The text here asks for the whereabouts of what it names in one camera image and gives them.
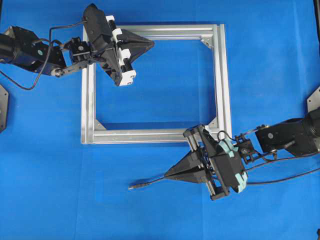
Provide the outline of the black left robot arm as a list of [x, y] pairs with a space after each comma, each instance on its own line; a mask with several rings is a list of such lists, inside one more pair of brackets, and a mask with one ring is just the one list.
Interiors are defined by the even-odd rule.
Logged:
[[137, 73], [132, 63], [155, 43], [126, 29], [118, 28], [112, 15], [85, 16], [64, 29], [83, 25], [88, 40], [73, 37], [66, 43], [39, 38], [27, 29], [11, 26], [0, 35], [0, 62], [38, 76], [60, 78], [97, 63], [118, 87], [133, 83]]

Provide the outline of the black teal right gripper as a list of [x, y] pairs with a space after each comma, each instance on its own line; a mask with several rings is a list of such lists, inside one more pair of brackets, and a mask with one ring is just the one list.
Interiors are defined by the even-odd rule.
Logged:
[[248, 175], [239, 148], [231, 140], [215, 140], [203, 125], [188, 128], [183, 136], [192, 151], [164, 174], [165, 179], [205, 183], [211, 200], [228, 196], [229, 188], [241, 193], [247, 187]]

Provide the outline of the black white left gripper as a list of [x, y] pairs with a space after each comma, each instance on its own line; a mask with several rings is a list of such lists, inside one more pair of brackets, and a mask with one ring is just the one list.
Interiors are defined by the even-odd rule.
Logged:
[[[111, 44], [99, 53], [110, 68], [110, 75], [115, 85], [118, 87], [131, 85], [136, 77], [136, 71], [131, 64], [152, 49], [155, 43], [127, 29], [118, 28], [112, 15], [106, 16], [106, 20], [111, 28]], [[127, 44], [130, 47], [128, 49], [121, 48], [121, 41], [122, 44]]]

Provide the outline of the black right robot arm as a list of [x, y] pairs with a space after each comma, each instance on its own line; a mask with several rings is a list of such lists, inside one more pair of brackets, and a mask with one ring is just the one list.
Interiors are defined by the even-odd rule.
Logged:
[[267, 155], [276, 156], [278, 150], [286, 150], [295, 157], [320, 151], [320, 110], [312, 110], [303, 118], [261, 125], [253, 132], [262, 153], [254, 149], [244, 133], [214, 139], [202, 124], [188, 128], [183, 136], [190, 151], [164, 174], [164, 178], [206, 184], [212, 200], [228, 196], [230, 188], [240, 193], [248, 182], [244, 164]]

